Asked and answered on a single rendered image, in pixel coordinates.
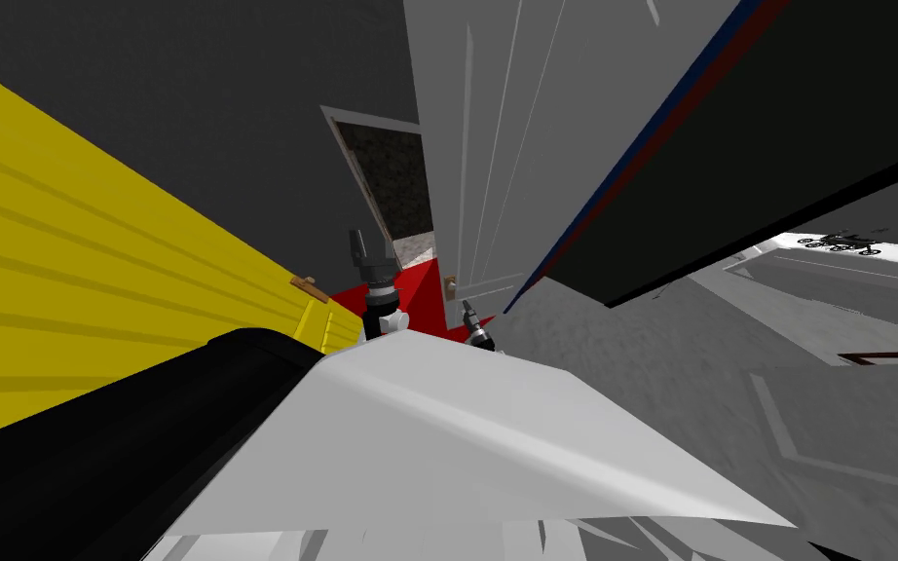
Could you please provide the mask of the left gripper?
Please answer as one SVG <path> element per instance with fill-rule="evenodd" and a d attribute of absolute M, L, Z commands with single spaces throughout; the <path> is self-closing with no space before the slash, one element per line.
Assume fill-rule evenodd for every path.
<path fill-rule="evenodd" d="M 360 279 L 370 289 L 393 286 L 400 268 L 392 241 L 383 238 L 381 248 L 378 250 L 379 257 L 369 257 L 364 237 L 359 229 L 351 230 L 349 239 L 353 264 L 358 269 Z"/>

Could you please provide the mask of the yellow cupboard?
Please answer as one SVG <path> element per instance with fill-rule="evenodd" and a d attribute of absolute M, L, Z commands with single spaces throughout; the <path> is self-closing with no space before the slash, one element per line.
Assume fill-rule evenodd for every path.
<path fill-rule="evenodd" d="M 0 429 L 246 327 L 361 322 L 0 85 Z"/>

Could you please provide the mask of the red rug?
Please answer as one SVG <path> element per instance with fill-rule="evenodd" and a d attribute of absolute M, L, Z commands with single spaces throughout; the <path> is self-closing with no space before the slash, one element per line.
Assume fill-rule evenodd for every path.
<path fill-rule="evenodd" d="M 464 325 L 448 326 L 436 259 L 399 271 L 393 286 L 370 289 L 361 280 L 359 286 L 335 293 L 332 299 L 363 320 L 365 340 L 408 329 L 456 343 L 468 337 Z"/>

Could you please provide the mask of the grey door leaf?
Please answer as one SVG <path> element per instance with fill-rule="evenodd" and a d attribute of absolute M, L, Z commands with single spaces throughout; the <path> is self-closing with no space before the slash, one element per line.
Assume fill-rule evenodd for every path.
<path fill-rule="evenodd" d="M 403 0 L 451 327 L 501 313 L 741 0 Z"/>

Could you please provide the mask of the white grey cabinet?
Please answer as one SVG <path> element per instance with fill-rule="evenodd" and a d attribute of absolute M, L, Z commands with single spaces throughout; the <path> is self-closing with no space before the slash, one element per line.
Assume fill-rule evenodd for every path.
<path fill-rule="evenodd" d="M 783 233 L 690 278 L 828 364 L 898 362 L 898 244 Z"/>

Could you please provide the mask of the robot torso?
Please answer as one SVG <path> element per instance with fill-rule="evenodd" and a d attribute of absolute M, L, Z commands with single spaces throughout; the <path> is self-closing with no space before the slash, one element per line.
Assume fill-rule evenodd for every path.
<path fill-rule="evenodd" d="M 163 535 L 181 561 L 827 561 L 571 373 L 415 331 L 314 365 Z"/>

